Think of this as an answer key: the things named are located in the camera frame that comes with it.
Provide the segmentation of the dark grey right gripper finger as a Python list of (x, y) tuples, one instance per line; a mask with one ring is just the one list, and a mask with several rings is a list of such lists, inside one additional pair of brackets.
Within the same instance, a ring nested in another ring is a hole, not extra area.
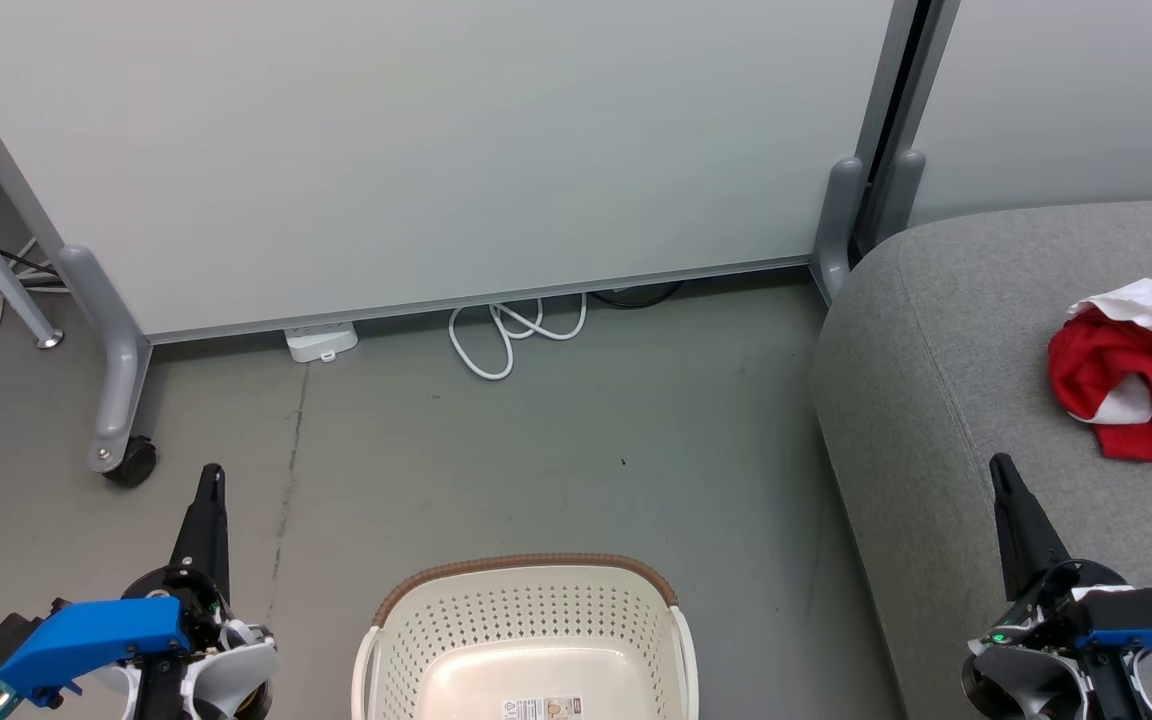
[(990, 473), (995, 488), (998, 553), (1006, 600), (1016, 601), (1071, 556), (1011, 456), (993, 455)]

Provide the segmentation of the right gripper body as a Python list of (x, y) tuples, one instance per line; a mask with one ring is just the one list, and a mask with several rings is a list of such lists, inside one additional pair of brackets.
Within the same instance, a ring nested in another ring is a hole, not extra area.
[(987, 719), (1152, 719), (1140, 680), (1149, 657), (1140, 642), (1105, 646), (1089, 641), (1066, 611), (1094, 592), (1132, 585), (1087, 560), (1005, 569), (1011, 607), (970, 641), (963, 691)]

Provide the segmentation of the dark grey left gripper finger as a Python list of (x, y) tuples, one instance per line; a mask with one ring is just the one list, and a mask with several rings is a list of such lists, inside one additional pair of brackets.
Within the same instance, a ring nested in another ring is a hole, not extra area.
[(227, 483), (223, 467), (209, 462), (200, 471), (194, 501), (180, 524), (170, 564), (191, 568), (215, 585), (225, 602), (230, 600), (230, 556)]

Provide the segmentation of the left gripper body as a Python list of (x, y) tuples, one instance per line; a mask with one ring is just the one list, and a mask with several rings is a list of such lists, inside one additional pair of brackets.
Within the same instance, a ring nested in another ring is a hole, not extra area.
[(266, 626), (238, 620), (227, 564), (166, 564), (126, 591), (129, 600), (173, 600), (177, 632), (162, 650), (126, 662), (128, 719), (265, 719), (279, 669)]

